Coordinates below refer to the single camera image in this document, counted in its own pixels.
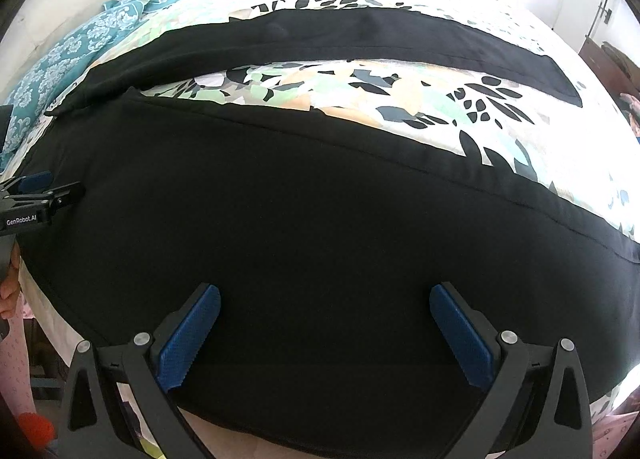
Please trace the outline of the person left hand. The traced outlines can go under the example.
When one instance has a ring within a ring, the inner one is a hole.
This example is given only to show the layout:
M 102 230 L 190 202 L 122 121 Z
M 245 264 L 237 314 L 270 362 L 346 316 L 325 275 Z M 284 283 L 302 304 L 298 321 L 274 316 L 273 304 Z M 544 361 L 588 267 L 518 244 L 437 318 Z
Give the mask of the person left hand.
M 6 278 L 2 280 L 0 294 L 0 314 L 3 320 L 9 320 L 15 315 L 18 297 L 21 293 L 21 285 L 18 280 L 18 272 L 21 265 L 20 247 L 14 243 Z

